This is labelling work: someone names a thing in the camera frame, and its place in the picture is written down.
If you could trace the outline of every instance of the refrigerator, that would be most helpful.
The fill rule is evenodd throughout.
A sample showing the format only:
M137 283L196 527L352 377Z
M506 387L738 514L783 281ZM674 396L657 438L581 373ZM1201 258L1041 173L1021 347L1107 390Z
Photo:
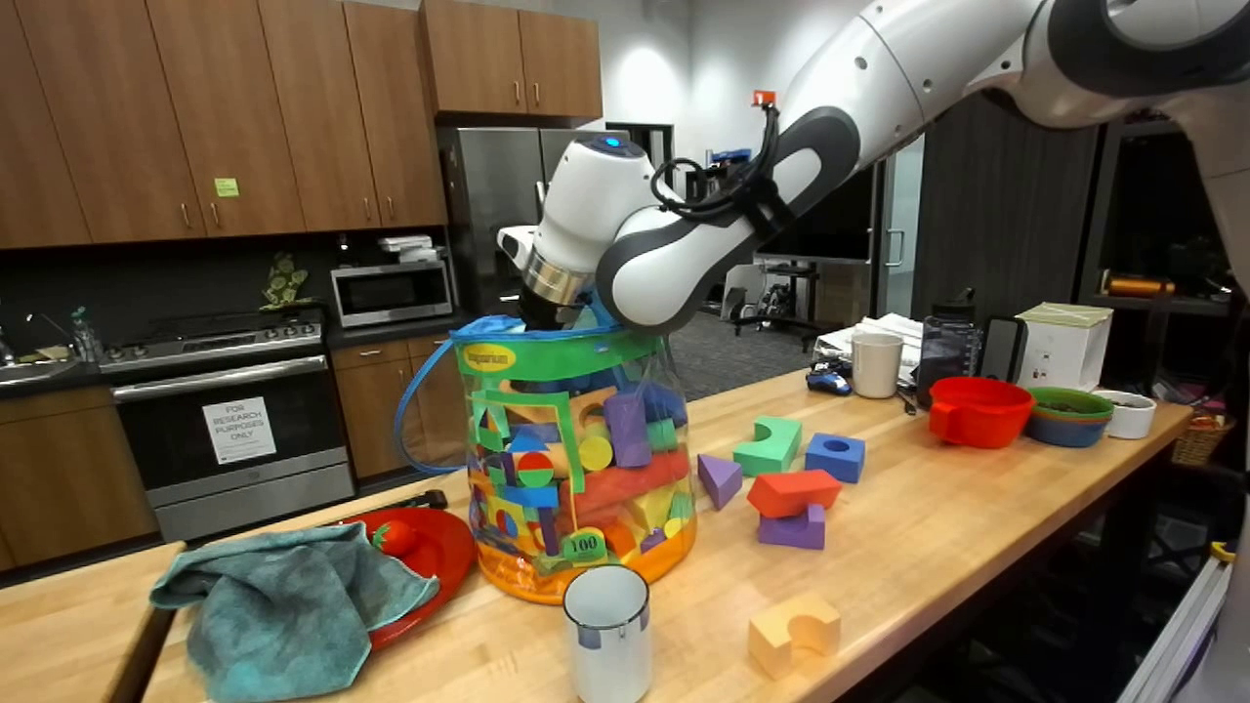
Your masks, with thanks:
M520 313L524 283L515 265L495 249L495 231L542 217L542 191L571 135L573 127L530 126L438 127L450 249L464 313Z

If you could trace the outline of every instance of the box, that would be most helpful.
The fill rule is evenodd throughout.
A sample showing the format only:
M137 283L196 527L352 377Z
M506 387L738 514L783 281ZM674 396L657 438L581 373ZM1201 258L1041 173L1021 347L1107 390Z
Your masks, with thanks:
M1028 325L1021 387L1098 387L1114 309L1042 299Z

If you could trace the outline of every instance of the red block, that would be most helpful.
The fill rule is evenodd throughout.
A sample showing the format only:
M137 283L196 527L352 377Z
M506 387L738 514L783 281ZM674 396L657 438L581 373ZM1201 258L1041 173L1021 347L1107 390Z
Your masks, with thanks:
M751 505L765 520L803 514L810 505L833 506L844 485L821 468L805 472L770 472L751 485Z

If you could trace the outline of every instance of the sink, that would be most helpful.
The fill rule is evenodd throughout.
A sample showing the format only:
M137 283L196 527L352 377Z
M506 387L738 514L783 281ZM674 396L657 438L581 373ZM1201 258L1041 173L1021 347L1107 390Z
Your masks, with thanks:
M60 373L67 373L75 367L81 367L81 363L16 363L16 367L0 367L0 387L49 382L49 377L60 377Z

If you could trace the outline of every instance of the microwave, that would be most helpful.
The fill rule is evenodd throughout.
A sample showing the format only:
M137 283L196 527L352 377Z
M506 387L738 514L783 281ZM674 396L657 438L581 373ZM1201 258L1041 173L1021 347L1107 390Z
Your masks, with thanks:
M456 313L456 278L445 258L342 265L329 278L342 329L403 325Z

